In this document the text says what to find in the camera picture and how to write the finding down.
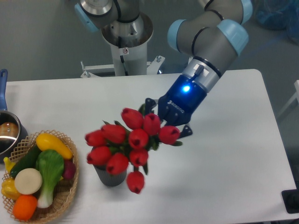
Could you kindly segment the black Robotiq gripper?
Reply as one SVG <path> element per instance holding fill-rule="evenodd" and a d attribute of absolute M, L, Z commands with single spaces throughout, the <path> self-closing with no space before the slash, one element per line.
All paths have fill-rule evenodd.
<path fill-rule="evenodd" d="M 154 108 L 158 105 L 159 118 L 166 121 L 169 126 L 185 124 L 179 137 L 189 137 L 193 131 L 187 123 L 206 96 L 205 90 L 193 79 L 180 75 L 159 100 L 145 99 L 144 115 L 154 113 Z"/>

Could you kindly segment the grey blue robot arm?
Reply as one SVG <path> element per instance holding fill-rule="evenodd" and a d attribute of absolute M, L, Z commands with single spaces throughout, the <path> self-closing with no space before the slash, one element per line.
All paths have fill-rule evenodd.
<path fill-rule="evenodd" d="M 82 24 L 90 32 L 100 30 L 110 45 L 116 76 L 147 73 L 153 24 L 139 1 L 81 0 L 74 9 Z M 243 24 L 252 12 L 249 0 L 210 0 L 197 18 L 173 22 L 168 44 L 191 61 L 163 96 L 146 99 L 145 113 L 157 107 L 167 126 L 183 126 L 180 137 L 190 136 L 192 114 L 248 43 Z"/>

